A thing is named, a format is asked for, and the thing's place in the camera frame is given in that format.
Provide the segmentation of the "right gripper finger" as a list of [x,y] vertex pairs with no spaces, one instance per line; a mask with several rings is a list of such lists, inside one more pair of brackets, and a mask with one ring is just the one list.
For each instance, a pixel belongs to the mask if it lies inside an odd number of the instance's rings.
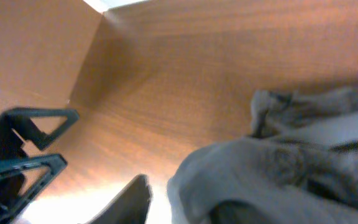
[[[64,123],[51,133],[40,130],[32,118],[65,117]],[[49,147],[79,119],[73,109],[13,108],[0,114],[0,161],[27,158],[25,141],[31,141],[40,151]]]
[[[0,161],[0,224],[15,220],[66,166],[67,161],[59,154]],[[21,193],[24,173],[40,169],[45,173]]]

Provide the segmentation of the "grey-green shorts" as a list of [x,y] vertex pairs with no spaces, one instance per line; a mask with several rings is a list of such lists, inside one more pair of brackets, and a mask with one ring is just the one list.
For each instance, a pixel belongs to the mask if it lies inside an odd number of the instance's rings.
[[189,154],[173,223],[358,223],[358,86],[256,91],[252,134]]

